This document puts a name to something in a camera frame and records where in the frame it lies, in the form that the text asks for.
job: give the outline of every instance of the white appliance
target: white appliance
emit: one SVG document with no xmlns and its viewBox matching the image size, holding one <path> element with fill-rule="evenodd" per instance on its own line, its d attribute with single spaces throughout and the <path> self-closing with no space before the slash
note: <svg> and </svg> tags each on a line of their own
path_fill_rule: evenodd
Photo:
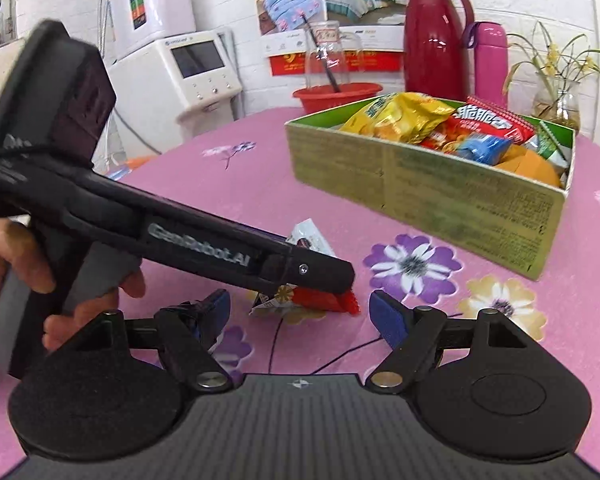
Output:
<svg viewBox="0 0 600 480">
<path fill-rule="evenodd" d="M 128 158 L 164 153 L 234 120 L 242 91 L 216 32 L 153 41 L 109 67 L 112 118 Z"/>
<path fill-rule="evenodd" d="M 116 57 L 160 38 L 196 31 L 191 0 L 109 0 Z"/>
</svg>

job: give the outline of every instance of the table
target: table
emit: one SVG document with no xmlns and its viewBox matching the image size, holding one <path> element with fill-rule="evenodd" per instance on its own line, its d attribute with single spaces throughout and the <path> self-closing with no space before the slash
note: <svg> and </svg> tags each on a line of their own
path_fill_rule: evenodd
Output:
<svg viewBox="0 0 600 480">
<path fill-rule="evenodd" d="M 593 413 L 578 453 L 600 471 L 600 148 L 583 136 L 577 139 L 573 187 L 544 273 L 532 282 L 297 182 L 283 124 L 301 114 L 298 108 L 276 108 L 199 136 L 133 172 L 126 183 L 282 235 L 312 218 L 336 254 L 356 269 L 354 292 L 363 313 L 250 316 L 251 292 L 145 262 L 148 292 L 143 300 L 122 300 L 127 317 L 149 317 L 160 307 L 201 299 L 223 286 L 232 295 L 232 315 L 214 356 L 234 376 L 354 372 L 365 378 L 390 351 L 368 319 L 368 297 L 375 288 L 407 306 L 434 304 L 450 315 L 475 317 L 478 308 L 495 304 L 542 339 L 589 389 Z M 230 158 L 226 150 L 233 153 Z M 423 260 L 430 276 L 386 275 L 401 256 L 398 245 Z M 140 357 L 157 359 L 150 352 Z M 5 415 L 15 383 L 0 376 L 0 475 L 23 456 Z"/>
</svg>

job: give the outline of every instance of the yellow chip bag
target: yellow chip bag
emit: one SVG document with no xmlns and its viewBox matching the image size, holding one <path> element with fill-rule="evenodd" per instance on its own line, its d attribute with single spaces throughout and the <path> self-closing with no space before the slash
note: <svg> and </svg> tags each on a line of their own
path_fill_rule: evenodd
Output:
<svg viewBox="0 0 600 480">
<path fill-rule="evenodd" d="M 453 111 L 442 101 L 417 92 L 388 94 L 359 110 L 340 131 L 417 144 Z"/>
</svg>

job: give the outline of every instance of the hand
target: hand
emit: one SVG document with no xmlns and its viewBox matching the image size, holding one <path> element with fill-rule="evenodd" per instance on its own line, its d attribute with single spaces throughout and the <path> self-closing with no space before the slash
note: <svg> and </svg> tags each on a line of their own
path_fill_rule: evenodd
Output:
<svg viewBox="0 0 600 480">
<path fill-rule="evenodd" d="M 0 290 L 9 264 L 31 290 L 48 294 L 56 288 L 51 269 L 31 232 L 19 223 L 0 218 Z M 130 275 L 120 287 L 132 298 L 142 298 L 145 292 L 142 272 L 138 270 Z M 45 347 L 51 351 L 60 348 L 91 319 L 105 310 L 117 307 L 118 291 L 115 290 L 101 298 L 80 304 L 73 317 L 48 317 L 42 339 Z"/>
</svg>

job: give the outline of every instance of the red snack package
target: red snack package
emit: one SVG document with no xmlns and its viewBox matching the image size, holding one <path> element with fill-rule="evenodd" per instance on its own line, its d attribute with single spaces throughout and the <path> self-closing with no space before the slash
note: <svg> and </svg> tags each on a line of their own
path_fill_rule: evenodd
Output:
<svg viewBox="0 0 600 480">
<path fill-rule="evenodd" d="M 536 131 L 515 113 L 474 96 L 446 120 L 446 126 L 454 128 L 457 136 L 477 132 L 511 139 L 515 144 L 527 142 Z"/>
<path fill-rule="evenodd" d="M 469 130 L 456 128 L 454 124 L 450 124 L 446 120 L 439 124 L 420 145 L 430 150 L 437 152 L 449 153 L 458 149 L 460 143 L 470 134 Z"/>
<path fill-rule="evenodd" d="M 292 300 L 296 305 L 314 310 L 330 310 L 331 312 L 348 312 L 360 314 L 358 300 L 352 291 L 344 294 L 330 294 L 310 288 L 297 286 L 294 289 Z"/>
</svg>

